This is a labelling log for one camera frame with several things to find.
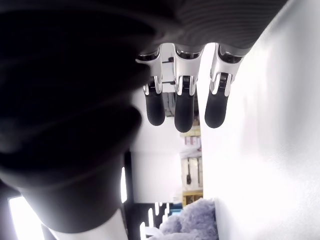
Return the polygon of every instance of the fluffy gray fabric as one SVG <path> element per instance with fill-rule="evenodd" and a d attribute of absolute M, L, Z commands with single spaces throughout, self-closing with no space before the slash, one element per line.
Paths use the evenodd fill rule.
<path fill-rule="evenodd" d="M 173 215 L 160 227 L 162 237 L 150 240 L 218 240 L 213 200 L 199 199 Z"/>

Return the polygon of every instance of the white surface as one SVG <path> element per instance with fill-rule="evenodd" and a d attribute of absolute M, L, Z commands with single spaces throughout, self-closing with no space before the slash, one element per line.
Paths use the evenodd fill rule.
<path fill-rule="evenodd" d="M 319 23 L 320 1 L 290 2 L 242 62 L 218 129 L 205 125 L 201 65 L 204 196 L 220 240 L 320 239 Z"/>
<path fill-rule="evenodd" d="M 82 233 L 62 233 L 51 230 L 58 240 L 127 240 L 121 211 L 118 209 L 114 215 L 101 226 Z"/>
<path fill-rule="evenodd" d="M 157 201 L 154 203 L 154 212 L 156 216 L 159 215 L 159 203 Z"/>
<path fill-rule="evenodd" d="M 146 236 L 146 224 L 145 224 L 144 221 L 140 224 L 140 239 L 141 240 L 146 240 L 147 239 L 147 236 Z"/>
<path fill-rule="evenodd" d="M 11 198 L 9 206 L 18 240 L 45 240 L 41 221 L 23 196 Z"/>
<path fill-rule="evenodd" d="M 134 202 L 174 201 L 182 192 L 178 153 L 131 152 Z"/>
<path fill-rule="evenodd" d="M 154 227 L 154 213 L 153 213 L 152 208 L 150 208 L 148 211 L 148 221 L 149 221 L 149 227 L 153 228 Z"/>
<path fill-rule="evenodd" d="M 162 84 L 162 92 L 163 93 L 175 93 L 176 92 L 176 85 L 172 85 L 170 83 L 163 83 Z"/>

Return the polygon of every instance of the robotic finger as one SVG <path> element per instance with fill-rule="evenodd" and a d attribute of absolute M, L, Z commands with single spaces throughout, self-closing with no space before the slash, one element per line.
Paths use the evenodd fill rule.
<path fill-rule="evenodd" d="M 196 84 L 204 46 L 174 46 L 175 116 L 174 124 L 181 133 L 188 132 L 194 121 Z"/>
<path fill-rule="evenodd" d="M 233 49 L 235 54 L 232 54 L 224 46 L 216 44 L 204 115 L 205 122 L 210 128 L 218 128 L 225 121 L 231 84 L 234 82 L 240 64 L 249 50 L 237 51 L 237 49 Z"/>
<path fill-rule="evenodd" d="M 150 53 L 141 53 L 136 59 L 137 63 L 150 67 L 149 82 L 143 86 L 145 95 L 146 113 L 149 122 L 160 126 L 165 120 L 165 107 L 162 95 L 162 62 L 160 47 Z"/>

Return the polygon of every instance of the white wall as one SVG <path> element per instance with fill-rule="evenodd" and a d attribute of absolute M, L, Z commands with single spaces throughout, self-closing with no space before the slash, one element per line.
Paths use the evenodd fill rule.
<path fill-rule="evenodd" d="M 173 117 L 153 126 L 146 112 L 141 115 L 143 123 L 130 148 L 134 201 L 171 203 L 182 189 L 179 152 L 183 141 Z"/>
<path fill-rule="evenodd" d="M 213 46 L 197 84 L 204 196 L 220 240 L 320 239 L 320 1 L 290 2 L 245 57 L 224 124 L 204 123 Z"/>

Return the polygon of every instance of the bright light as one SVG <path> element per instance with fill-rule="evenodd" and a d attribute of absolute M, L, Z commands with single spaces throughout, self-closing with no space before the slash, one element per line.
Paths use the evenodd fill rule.
<path fill-rule="evenodd" d="M 159 215 L 159 203 L 158 202 L 154 203 L 154 212 L 155 212 L 156 216 Z"/>
<path fill-rule="evenodd" d="M 9 206 L 18 240 L 45 240 L 41 221 L 23 196 L 11 198 Z"/>
<path fill-rule="evenodd" d="M 163 215 L 162 216 L 162 223 L 165 223 L 168 220 L 168 215 Z"/>
<path fill-rule="evenodd" d="M 141 240 L 146 240 L 147 239 L 147 236 L 146 236 L 146 224 L 145 224 L 144 221 L 140 224 L 140 239 Z"/>
<path fill-rule="evenodd" d="M 127 200 L 127 186 L 126 186 L 126 172 L 125 167 L 122 168 L 121 173 L 121 184 L 120 184 L 120 190 L 121 190 L 121 202 L 124 203 Z"/>
<path fill-rule="evenodd" d="M 169 205 L 169 203 L 166 204 L 166 209 L 167 209 L 167 212 L 169 214 L 170 213 L 170 205 Z"/>
<path fill-rule="evenodd" d="M 149 217 L 149 228 L 153 228 L 154 227 L 154 213 L 152 211 L 152 208 L 150 208 L 148 211 L 148 217 Z"/>

